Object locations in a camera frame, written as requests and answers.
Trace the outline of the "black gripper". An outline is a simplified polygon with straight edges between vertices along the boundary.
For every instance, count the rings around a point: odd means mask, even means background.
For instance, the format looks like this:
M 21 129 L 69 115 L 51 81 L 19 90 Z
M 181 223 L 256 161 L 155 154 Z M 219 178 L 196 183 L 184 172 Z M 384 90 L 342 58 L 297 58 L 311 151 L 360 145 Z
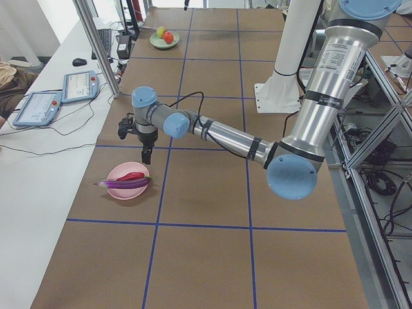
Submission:
M 118 137 L 124 140 L 127 134 L 136 135 L 142 143 L 141 152 L 142 163 L 151 164 L 151 155 L 155 142 L 158 140 L 158 129 L 151 124 L 141 124 L 135 118 L 133 113 L 127 113 L 118 123 Z

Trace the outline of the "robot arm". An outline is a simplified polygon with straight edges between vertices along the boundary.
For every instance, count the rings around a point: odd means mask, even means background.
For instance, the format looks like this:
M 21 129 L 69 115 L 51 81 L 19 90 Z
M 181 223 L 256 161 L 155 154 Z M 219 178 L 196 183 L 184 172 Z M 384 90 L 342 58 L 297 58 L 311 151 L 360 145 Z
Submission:
M 326 24 L 326 40 L 303 98 L 298 99 L 300 62 L 323 5 L 320 1 L 290 3 L 273 74 L 256 90 L 256 102 L 263 111 L 298 114 L 292 132 L 278 142 L 264 141 L 199 111 L 173 109 L 147 86 L 133 91 L 133 112 L 119 123 L 118 135 L 136 135 L 143 145 L 142 161 L 149 164 L 159 131 L 172 138 L 192 133 L 260 163 L 268 186 L 278 196 L 305 198 L 316 186 L 330 128 L 355 94 L 355 74 L 366 51 L 380 41 L 390 15 L 399 6 L 400 1 L 335 1 Z

